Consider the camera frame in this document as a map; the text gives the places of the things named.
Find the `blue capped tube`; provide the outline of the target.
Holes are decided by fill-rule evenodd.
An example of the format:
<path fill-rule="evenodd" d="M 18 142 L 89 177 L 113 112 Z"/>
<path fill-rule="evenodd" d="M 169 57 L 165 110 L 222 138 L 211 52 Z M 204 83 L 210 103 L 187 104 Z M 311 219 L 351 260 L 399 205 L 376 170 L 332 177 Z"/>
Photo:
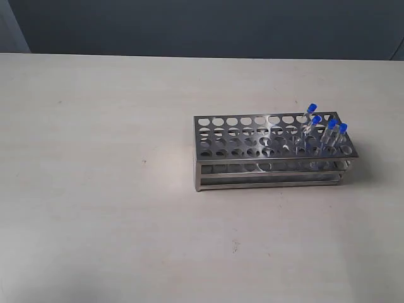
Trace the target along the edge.
<path fill-rule="evenodd" d="M 308 137 L 315 130 L 316 126 L 322 121 L 321 116 L 314 116 L 309 123 L 302 130 L 302 139 L 304 142 L 304 147 L 307 149 L 309 144 L 307 142 Z"/>
<path fill-rule="evenodd" d="M 304 142 L 304 130 L 307 125 L 309 125 L 311 121 L 311 116 L 317 109 L 316 104 L 310 104 L 307 108 L 307 110 L 298 118 L 298 121 L 300 123 L 299 129 L 297 132 L 297 139 L 295 140 L 296 145 L 300 145 Z"/>
<path fill-rule="evenodd" d="M 320 145 L 316 148 L 314 152 L 315 157 L 319 157 L 322 155 L 323 151 L 328 146 L 328 143 L 331 141 L 332 134 L 336 130 L 337 127 L 337 120 L 331 119 L 328 121 L 328 125 L 323 132 L 322 137 L 320 138 Z"/>
<path fill-rule="evenodd" d="M 342 144 L 346 141 L 346 133 L 347 133 L 348 125 L 345 123 L 341 123 L 338 128 L 337 136 L 335 138 L 334 147 L 338 150 Z"/>

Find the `stainless steel test tube rack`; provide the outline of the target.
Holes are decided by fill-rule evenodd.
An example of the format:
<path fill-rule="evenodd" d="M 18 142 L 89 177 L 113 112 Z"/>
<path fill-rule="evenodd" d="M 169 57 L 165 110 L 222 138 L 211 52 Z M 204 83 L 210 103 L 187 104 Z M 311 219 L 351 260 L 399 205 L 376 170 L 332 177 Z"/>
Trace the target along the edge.
<path fill-rule="evenodd" d="M 257 187 L 337 185 L 359 154 L 349 135 L 336 150 L 336 112 L 314 112 L 322 121 L 295 144 L 303 113 L 194 117 L 194 184 L 197 191 Z M 319 157 L 314 156 L 331 119 L 337 127 Z"/>

